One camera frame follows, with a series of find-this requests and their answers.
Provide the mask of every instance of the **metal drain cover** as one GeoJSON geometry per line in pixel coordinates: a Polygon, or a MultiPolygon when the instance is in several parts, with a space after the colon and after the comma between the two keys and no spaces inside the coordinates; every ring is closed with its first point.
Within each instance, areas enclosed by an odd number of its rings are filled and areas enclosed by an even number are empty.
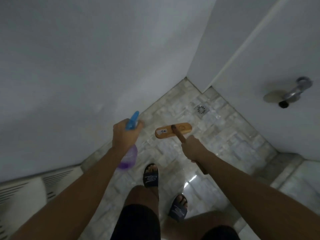
{"type": "Polygon", "coordinates": [[[209,108],[204,104],[200,104],[200,105],[196,106],[195,110],[197,111],[197,113],[200,117],[204,116],[206,113],[209,112],[209,108]]]}

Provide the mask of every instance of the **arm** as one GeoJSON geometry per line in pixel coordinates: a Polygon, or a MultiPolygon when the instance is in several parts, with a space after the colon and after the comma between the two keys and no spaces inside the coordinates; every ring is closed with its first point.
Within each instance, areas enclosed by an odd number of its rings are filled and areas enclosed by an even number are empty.
{"type": "Polygon", "coordinates": [[[15,239],[79,238],[94,215],[108,183],[123,156],[136,142],[143,127],[125,130],[128,120],[113,126],[112,148],[90,170],[34,214],[12,236],[15,239]]]}
{"type": "Polygon", "coordinates": [[[194,136],[182,149],[206,169],[261,240],[320,239],[320,218],[302,204],[221,160],[194,136]]]}

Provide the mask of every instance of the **label on brush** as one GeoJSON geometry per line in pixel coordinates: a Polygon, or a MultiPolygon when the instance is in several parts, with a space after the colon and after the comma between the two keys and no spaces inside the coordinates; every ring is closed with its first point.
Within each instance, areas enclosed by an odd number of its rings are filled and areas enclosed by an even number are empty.
{"type": "Polygon", "coordinates": [[[157,130],[157,134],[158,135],[161,135],[162,133],[167,133],[168,130],[167,129],[160,129],[160,130],[157,130]]]}

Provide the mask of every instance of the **hand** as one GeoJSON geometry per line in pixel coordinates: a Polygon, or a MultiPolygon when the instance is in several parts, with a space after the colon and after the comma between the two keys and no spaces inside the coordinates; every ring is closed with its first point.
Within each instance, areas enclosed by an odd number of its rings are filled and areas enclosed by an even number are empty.
{"type": "Polygon", "coordinates": [[[191,161],[199,161],[200,156],[208,152],[205,146],[193,135],[189,136],[181,146],[183,153],[191,161]]]}
{"type": "Polygon", "coordinates": [[[143,128],[143,121],[139,120],[135,129],[125,130],[129,119],[120,121],[113,126],[112,147],[127,152],[137,141],[143,128]]]}

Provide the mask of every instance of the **black shorts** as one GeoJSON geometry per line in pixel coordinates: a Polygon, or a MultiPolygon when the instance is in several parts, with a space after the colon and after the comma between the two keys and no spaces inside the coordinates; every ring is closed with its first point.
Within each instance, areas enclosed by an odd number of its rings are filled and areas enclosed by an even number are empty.
{"type": "MultiPolygon", "coordinates": [[[[148,207],[139,204],[125,206],[115,225],[111,240],[160,240],[160,222],[148,207]]],[[[201,240],[240,240],[230,226],[217,226],[209,230],[201,240]]]]}

